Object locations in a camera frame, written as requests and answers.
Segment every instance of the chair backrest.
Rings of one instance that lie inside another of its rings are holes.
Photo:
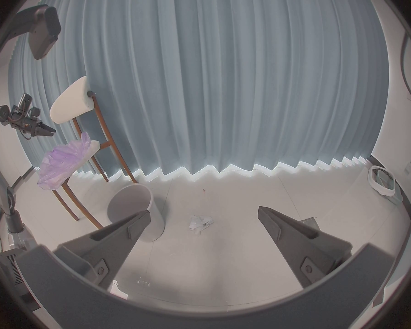
[[[61,124],[94,109],[93,99],[87,96],[89,90],[87,76],[79,78],[64,90],[50,108],[52,121]]]

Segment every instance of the plastic bag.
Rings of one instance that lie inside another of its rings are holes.
[[[212,223],[213,219],[210,216],[190,216],[189,229],[194,230],[195,234],[199,234]]]
[[[55,146],[46,152],[40,164],[38,186],[44,190],[58,189],[82,165],[90,144],[90,136],[83,132],[81,140]]]

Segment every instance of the purple plastic bag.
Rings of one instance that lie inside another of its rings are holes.
[[[81,140],[55,146],[46,152],[40,165],[38,186],[44,190],[58,189],[82,165],[90,143],[90,136],[83,132]]]

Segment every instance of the white wall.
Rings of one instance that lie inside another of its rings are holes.
[[[34,6],[39,1],[28,0],[21,10]],[[0,53],[0,105],[11,105],[8,93],[8,67],[16,40],[15,38],[9,41]],[[3,126],[0,123],[0,171],[7,182],[12,185],[30,167],[31,163],[24,153],[16,130],[12,129],[10,125]]]
[[[405,30],[384,0],[372,2],[384,30],[390,63],[387,109],[372,154],[394,173],[411,202],[411,96],[400,70],[400,49]],[[406,50],[405,72],[411,87],[411,42],[408,43]],[[410,266],[411,236],[389,285],[398,284]]]

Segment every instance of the curtain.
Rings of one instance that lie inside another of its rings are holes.
[[[27,35],[9,66],[11,103],[23,92],[57,129],[21,139],[34,166],[76,139],[52,103],[88,76],[132,171],[206,165],[251,170],[367,157],[388,93],[384,34],[370,0],[42,0],[59,39],[41,61]],[[104,141],[96,115],[78,118]],[[120,165],[97,158],[109,174]]]

